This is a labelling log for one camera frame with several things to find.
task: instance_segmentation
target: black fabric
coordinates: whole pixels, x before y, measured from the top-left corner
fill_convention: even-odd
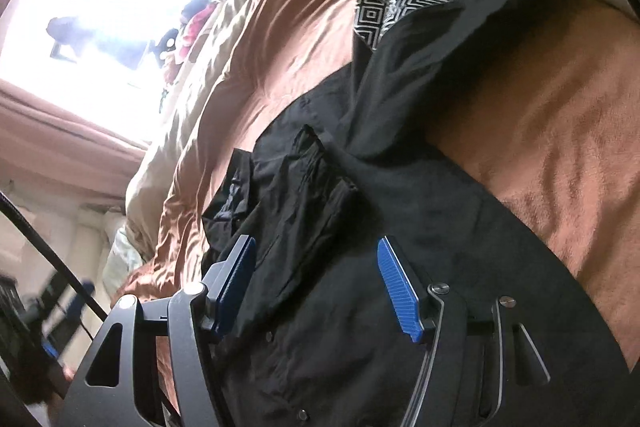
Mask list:
[[[251,154],[234,154],[204,217],[203,272],[239,234],[256,238],[238,320],[212,348],[238,427],[400,424],[426,347],[402,334],[386,293],[376,263],[385,234],[425,286],[449,283],[473,317],[487,318],[498,296],[516,299],[563,403],[527,409],[526,425],[583,425],[627,374],[604,320],[556,256],[424,142],[425,120],[526,31],[517,9],[529,2],[413,10],[375,51],[355,34],[352,64],[281,113]],[[476,367],[479,349],[468,350]],[[477,420],[461,399],[454,425]]]
[[[640,425],[640,360],[628,377],[607,390],[598,410],[590,419],[590,427]]]

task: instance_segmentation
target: orange blanket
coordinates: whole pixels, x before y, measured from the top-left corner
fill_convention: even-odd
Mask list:
[[[120,295],[170,296],[200,277],[200,217],[232,149],[251,150],[290,102],[350,61],[355,2],[254,0],[175,172],[156,256]],[[620,12],[556,0],[428,134],[562,259],[630,365],[640,355],[639,48],[640,28]],[[159,358],[168,371],[166,351]]]

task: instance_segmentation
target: pink curtain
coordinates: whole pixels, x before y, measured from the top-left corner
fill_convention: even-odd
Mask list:
[[[121,204],[146,144],[128,140],[0,79],[0,175]]]

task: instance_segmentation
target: bed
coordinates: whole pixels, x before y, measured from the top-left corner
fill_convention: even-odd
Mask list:
[[[114,299],[171,296],[201,277],[201,218],[232,150],[252,150],[287,105],[350,61],[356,1],[229,0],[212,15],[168,100],[162,136],[129,185],[127,237],[147,262]],[[557,255],[632,367],[640,27],[625,0],[606,1],[537,1],[535,31],[425,134]],[[166,346],[159,365],[170,374]]]

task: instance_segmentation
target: geometric pattern lining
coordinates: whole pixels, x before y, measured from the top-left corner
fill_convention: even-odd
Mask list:
[[[354,30],[375,51],[382,37],[409,13],[452,1],[455,0],[359,0]]]

